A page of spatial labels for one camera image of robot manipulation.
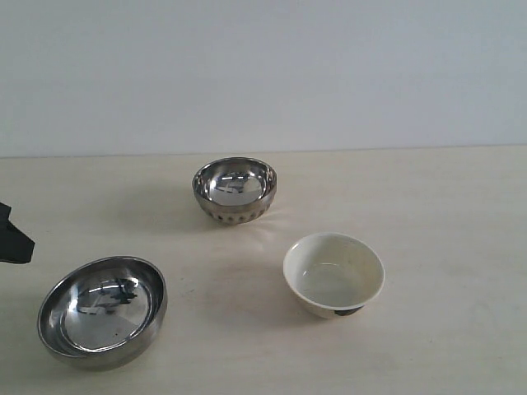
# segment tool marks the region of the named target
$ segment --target ceramic bowl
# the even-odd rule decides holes
[[[375,252],[339,233],[317,233],[294,243],[284,258],[283,274],[304,308],[322,318],[357,312],[385,282]]]
[[[199,206],[227,225],[255,220],[271,206],[277,191],[277,174],[261,160],[231,157],[201,168],[192,187]]]
[[[113,369],[139,356],[166,311],[165,280],[151,263],[110,257],[64,277],[39,311],[38,333],[56,359],[80,369]]]

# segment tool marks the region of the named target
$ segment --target table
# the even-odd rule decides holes
[[[219,155],[0,160],[0,201],[36,242],[0,263],[0,393],[527,393],[527,146],[252,154],[277,171],[261,218],[218,225],[194,172]],[[385,264],[380,296],[348,318],[301,309],[282,278],[297,239],[338,231]],[[53,359],[40,303],[110,255],[155,263],[159,337],[122,368]]]

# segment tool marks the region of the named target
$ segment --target stainless steel bowl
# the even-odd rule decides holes
[[[52,356],[81,369],[113,369],[145,351],[166,311],[163,276],[135,257],[110,257],[64,277],[46,296],[38,332]]]
[[[277,174],[261,160],[231,157],[201,168],[192,186],[199,206],[229,225],[252,221],[268,209],[277,191]]]

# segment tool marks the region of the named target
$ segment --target white ceramic bowl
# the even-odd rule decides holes
[[[375,252],[339,233],[316,233],[294,243],[284,258],[283,274],[301,304],[323,318],[355,313],[385,283]]]

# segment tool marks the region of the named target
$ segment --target white wall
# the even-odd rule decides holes
[[[0,0],[0,156],[526,142],[525,0]]]

